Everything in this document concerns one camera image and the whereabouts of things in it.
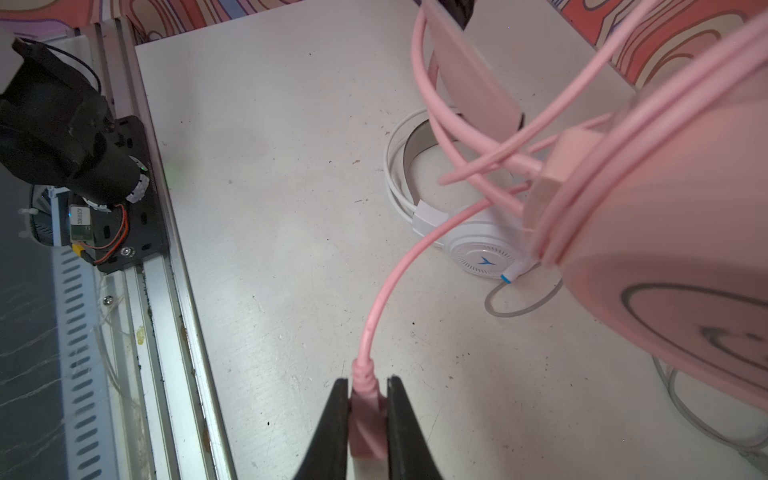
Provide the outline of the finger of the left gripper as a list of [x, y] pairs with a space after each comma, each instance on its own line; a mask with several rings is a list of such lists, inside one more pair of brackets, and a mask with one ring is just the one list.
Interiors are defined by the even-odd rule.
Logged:
[[439, 3], [461, 29], [467, 27], [474, 13], [475, 0], [439, 0]]

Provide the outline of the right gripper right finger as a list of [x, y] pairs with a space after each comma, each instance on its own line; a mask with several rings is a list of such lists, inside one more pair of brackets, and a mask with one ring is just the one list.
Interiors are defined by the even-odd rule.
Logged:
[[387, 379], [388, 472], [391, 480], [442, 480], [403, 381]]

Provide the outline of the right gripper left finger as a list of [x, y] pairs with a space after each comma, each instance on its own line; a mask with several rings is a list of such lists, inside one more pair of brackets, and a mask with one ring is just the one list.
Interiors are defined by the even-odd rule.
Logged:
[[348, 380], [337, 379], [329, 393], [295, 480], [344, 480], [347, 475]]

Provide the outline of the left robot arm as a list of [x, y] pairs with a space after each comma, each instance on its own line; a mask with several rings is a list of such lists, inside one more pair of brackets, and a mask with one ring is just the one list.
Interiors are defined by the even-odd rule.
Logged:
[[159, 160], [219, 177], [247, 163], [348, 163], [418, 102], [413, 1], [302, 1], [137, 48], [134, 111], [95, 71], [1, 32], [1, 162], [103, 214], [161, 216]]

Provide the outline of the pink cat-ear headphones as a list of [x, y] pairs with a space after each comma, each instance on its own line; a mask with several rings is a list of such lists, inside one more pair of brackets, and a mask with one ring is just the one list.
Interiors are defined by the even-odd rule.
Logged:
[[656, 14], [641, 2], [534, 120], [439, 1], [419, 5], [411, 62], [432, 129], [469, 182], [520, 219], [596, 318], [673, 367], [767, 406], [767, 7], [630, 106], [549, 126]]

